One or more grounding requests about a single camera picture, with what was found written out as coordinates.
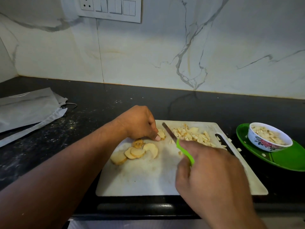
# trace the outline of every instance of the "green knife handle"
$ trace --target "green knife handle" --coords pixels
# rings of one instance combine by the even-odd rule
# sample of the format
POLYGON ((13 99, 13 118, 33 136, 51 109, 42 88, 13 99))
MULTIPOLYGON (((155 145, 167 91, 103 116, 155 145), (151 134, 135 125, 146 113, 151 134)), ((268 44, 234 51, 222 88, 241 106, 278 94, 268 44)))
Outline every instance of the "green knife handle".
POLYGON ((187 156, 187 157, 190 159, 190 161, 191 161, 191 166, 193 166, 195 160, 193 159, 193 157, 191 156, 191 154, 189 154, 188 151, 186 151, 184 148, 182 148, 182 147, 180 146, 179 140, 180 140, 180 139, 178 139, 178 140, 177 140, 177 143, 176 143, 177 148, 180 149, 181 152, 182 152, 185 156, 187 156))

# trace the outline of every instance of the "green plate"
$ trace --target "green plate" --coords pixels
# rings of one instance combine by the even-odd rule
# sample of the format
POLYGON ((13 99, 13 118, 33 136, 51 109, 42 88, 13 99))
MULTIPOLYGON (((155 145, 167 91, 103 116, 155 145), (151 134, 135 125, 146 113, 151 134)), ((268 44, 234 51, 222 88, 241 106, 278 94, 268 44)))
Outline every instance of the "green plate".
POLYGON ((272 165, 293 171, 305 171, 305 149, 298 142, 292 140, 292 146, 278 152, 269 153, 256 147, 246 137, 249 126, 249 123, 239 125, 236 134, 243 146, 251 153, 272 165))

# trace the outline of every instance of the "wall socket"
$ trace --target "wall socket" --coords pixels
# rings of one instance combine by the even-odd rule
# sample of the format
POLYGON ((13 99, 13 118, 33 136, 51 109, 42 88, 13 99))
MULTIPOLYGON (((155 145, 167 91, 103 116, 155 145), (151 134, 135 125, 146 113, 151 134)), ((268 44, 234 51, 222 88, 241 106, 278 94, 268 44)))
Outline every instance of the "wall socket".
POLYGON ((79 0, 82 10, 94 11, 93 0, 79 0))

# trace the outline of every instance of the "knife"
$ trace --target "knife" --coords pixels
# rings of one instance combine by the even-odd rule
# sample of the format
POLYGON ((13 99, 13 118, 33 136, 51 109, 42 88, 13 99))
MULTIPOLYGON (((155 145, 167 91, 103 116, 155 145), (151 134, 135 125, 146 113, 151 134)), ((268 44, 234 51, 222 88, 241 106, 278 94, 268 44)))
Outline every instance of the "knife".
POLYGON ((188 151, 186 151, 184 148, 182 148, 179 144, 179 140, 178 138, 176 138, 176 136, 174 135, 174 133, 170 130, 170 128, 166 125, 166 123, 162 123, 162 126, 165 128, 165 130, 168 132, 168 134, 170 135, 170 137, 173 139, 173 141, 175 142, 176 146, 178 149, 181 150, 181 152, 187 156, 190 159, 191 162, 191 166, 194 164, 195 160, 194 158, 191 156, 191 154, 189 154, 188 151))

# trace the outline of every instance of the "white ceramic bowl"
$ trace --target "white ceramic bowl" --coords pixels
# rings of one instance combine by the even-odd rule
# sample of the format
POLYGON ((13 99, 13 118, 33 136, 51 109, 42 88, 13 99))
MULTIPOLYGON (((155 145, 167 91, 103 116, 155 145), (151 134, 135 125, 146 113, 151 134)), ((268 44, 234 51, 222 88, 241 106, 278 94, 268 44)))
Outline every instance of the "white ceramic bowl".
POLYGON ((248 130, 248 138, 251 141, 251 143, 254 144, 256 147, 258 147, 262 150, 265 150, 267 152, 277 152, 277 151, 285 149, 289 146, 292 146, 292 144, 293 144, 292 139, 286 133, 284 133, 281 130, 279 130, 275 127, 272 127, 270 125, 263 124, 263 123, 257 123, 257 122, 250 124, 249 130, 248 130), (279 138, 282 139, 286 145, 279 145, 279 144, 275 144, 275 143, 265 140, 264 138, 257 135, 252 130, 251 126, 264 126, 264 127, 266 127, 266 129, 269 129, 274 132, 278 132, 279 138))

